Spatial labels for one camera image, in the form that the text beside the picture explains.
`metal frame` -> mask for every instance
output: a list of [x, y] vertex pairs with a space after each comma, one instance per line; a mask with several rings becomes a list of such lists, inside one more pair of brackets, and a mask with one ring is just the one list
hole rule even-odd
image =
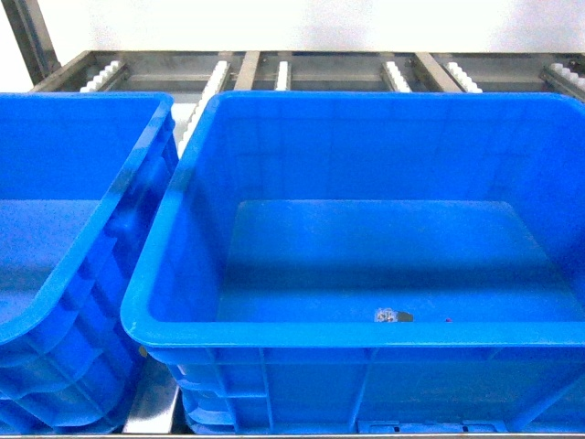
[[2, 0], [28, 74], [37, 85], [61, 65], [37, 0]]

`white wall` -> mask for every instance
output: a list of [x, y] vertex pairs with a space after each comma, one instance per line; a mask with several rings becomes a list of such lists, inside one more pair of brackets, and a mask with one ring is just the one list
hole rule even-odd
[[[87, 48], [585, 52], [582, 0], [39, 3], [62, 63]], [[22, 61], [14, 56], [16, 45], [4, 44], [5, 31], [2, 16], [2, 50], [8, 47], [12, 62], [6, 63], [9, 71], [1, 73], [0, 90], [22, 89]]]

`crate base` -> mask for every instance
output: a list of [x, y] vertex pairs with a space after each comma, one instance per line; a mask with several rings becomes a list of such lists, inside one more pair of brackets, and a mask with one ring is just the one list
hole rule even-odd
[[240, 204], [217, 321], [582, 321], [581, 303], [504, 202]]

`plastic crate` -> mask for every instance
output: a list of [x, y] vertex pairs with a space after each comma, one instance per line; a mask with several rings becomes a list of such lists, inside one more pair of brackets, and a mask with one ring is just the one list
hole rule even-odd
[[233, 92], [186, 149], [122, 323], [198, 433], [569, 432], [584, 301], [577, 101]]
[[171, 103], [0, 95], [0, 434], [123, 424], [143, 358], [120, 305], [176, 167]]

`crate bottom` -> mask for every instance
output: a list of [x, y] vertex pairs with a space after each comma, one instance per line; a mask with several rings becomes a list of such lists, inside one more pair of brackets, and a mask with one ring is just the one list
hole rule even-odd
[[99, 202], [0, 200], [0, 324], [27, 309]]
[[240, 204], [217, 321], [582, 321], [581, 303], [504, 202]]

